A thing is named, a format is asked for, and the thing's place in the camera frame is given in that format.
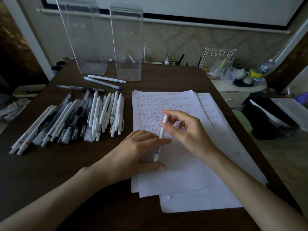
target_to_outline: wooden table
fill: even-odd
[[[114,63],[106,76],[116,77]],[[133,128],[131,93],[140,91],[208,92],[230,126],[268,180],[268,188],[300,212],[300,208],[231,109],[197,67],[144,64],[142,81],[121,84],[125,98],[125,129],[114,138],[109,133],[99,142],[78,142],[47,147],[34,146],[24,155],[10,155],[11,146],[49,106],[59,105],[68,92],[82,98],[84,92],[56,88],[56,84],[95,87],[105,93],[115,89],[83,79],[75,62],[70,62],[0,135],[0,220],[68,180],[79,169],[90,166],[117,146]],[[244,208],[165,214],[159,196],[139,198],[131,193],[130,180],[102,189],[81,205],[58,230],[259,230]]]

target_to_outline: pile of pens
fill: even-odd
[[[124,127],[124,98],[118,92],[109,93],[103,100],[98,91],[93,98],[87,90],[83,99],[70,100],[72,93],[59,106],[49,106],[12,146],[10,154],[21,155],[33,143],[45,147],[48,142],[68,144],[71,140],[99,141],[111,124],[111,137],[121,134]]]

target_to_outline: whiteboard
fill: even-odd
[[[56,0],[46,0],[56,4]],[[144,13],[165,16],[151,18],[175,20],[175,16],[252,24],[286,26],[304,0],[96,0],[100,9],[113,3],[139,5]],[[199,22],[200,19],[187,19]]]

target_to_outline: forearm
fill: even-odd
[[[223,180],[261,230],[308,230],[307,221],[219,150],[205,163]]]
[[[108,185],[97,183],[92,168],[83,168],[71,179],[0,223],[0,230],[55,230],[74,210]]]

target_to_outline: hand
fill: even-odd
[[[192,154],[206,160],[209,154],[220,152],[198,118],[182,111],[163,110],[163,113],[168,115],[169,119],[168,124],[163,124],[162,127],[177,138]],[[176,121],[181,121],[177,128],[173,126]]]
[[[162,163],[142,162],[140,157],[147,151],[171,142],[171,139],[159,139],[157,135],[151,132],[134,131],[91,167],[94,168],[95,175],[103,177],[104,180],[108,181],[108,184],[129,179],[140,172],[166,170],[166,166]]]

